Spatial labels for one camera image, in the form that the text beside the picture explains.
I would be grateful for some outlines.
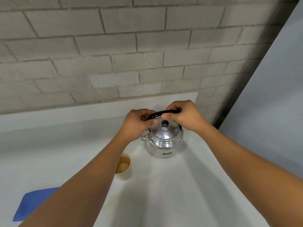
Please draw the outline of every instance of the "hand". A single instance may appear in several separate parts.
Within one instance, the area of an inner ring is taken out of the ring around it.
[[[147,119],[153,113],[155,111],[149,109],[131,110],[127,114],[118,134],[129,143],[138,139],[147,128],[157,123],[156,119],[142,120]]]
[[[169,105],[166,110],[181,109],[178,114],[165,113],[162,114],[164,119],[173,119],[181,124],[185,129],[198,132],[203,125],[208,124],[207,121],[201,116],[198,108],[191,100],[175,101]]]

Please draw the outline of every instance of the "silver kettle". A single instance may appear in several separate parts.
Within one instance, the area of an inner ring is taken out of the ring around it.
[[[145,141],[146,150],[156,158],[169,158],[176,152],[182,150],[183,128],[172,119],[163,119],[164,113],[180,113],[180,110],[165,110],[151,114],[149,119],[157,119],[157,124],[153,124],[142,134]]]

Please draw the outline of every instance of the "blue object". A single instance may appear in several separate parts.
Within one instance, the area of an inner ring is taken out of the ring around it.
[[[38,206],[41,205],[59,187],[35,190],[26,193],[15,213],[13,221],[24,221]]]

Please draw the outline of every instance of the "person's right arm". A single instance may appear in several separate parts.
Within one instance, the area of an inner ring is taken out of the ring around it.
[[[303,227],[303,181],[285,169],[263,159],[232,141],[208,124],[190,101],[176,101],[167,113],[185,129],[196,132],[235,185],[272,227]]]

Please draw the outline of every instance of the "person's left arm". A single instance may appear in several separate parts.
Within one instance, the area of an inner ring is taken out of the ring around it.
[[[47,198],[19,227],[91,227],[94,225],[126,146],[139,138],[155,119],[155,111],[131,110],[115,137],[84,168]]]

